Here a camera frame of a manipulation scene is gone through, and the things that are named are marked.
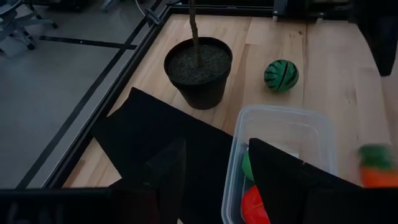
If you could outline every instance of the green leafy top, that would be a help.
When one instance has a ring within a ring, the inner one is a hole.
[[[359,148],[361,166],[394,170],[396,160],[392,148],[387,144],[366,144]]]

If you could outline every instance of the striped ball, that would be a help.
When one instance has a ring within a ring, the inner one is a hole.
[[[264,72],[264,81],[272,91],[280,93],[291,89],[299,80],[299,71],[293,62],[276,60]]]

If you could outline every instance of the concrete floor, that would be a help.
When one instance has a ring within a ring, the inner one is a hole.
[[[0,188],[15,188],[48,146],[83,95],[92,86],[118,47],[69,44],[39,40],[39,36],[95,40],[123,44],[143,16],[133,1],[118,2],[107,14],[103,1],[90,4],[83,12],[61,12],[36,7],[42,17],[59,26],[32,26],[35,50],[14,38],[0,43]],[[154,0],[142,8],[150,7]],[[161,4],[157,12],[164,7]],[[27,9],[22,6],[22,16]],[[138,44],[148,25],[132,41]],[[133,50],[126,50],[111,67],[104,81],[86,102],[78,117],[54,147],[29,187],[41,187],[86,120],[117,77]]]

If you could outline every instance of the wooden tabletop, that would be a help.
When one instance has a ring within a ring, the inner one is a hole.
[[[398,66],[381,78],[369,47],[354,24],[272,22],[270,18],[197,16],[200,36],[226,42],[233,64],[223,100],[210,110],[188,106],[169,82],[163,62],[177,43],[189,39],[188,16],[172,15],[110,114],[126,100],[131,87],[233,135],[240,109],[251,104],[314,110],[333,123],[338,175],[359,183],[356,149],[367,142],[398,143]],[[274,94],[262,76],[278,59],[296,64],[300,78],[288,92]],[[64,187],[108,186],[120,175],[94,139]]]

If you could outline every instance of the clear plastic bin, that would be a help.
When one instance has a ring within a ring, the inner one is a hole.
[[[244,223],[241,199],[253,183],[245,178],[241,164],[251,138],[259,138],[309,164],[337,174],[335,139],[326,117],[281,106],[247,106],[239,113],[229,156],[221,208],[224,224]]]

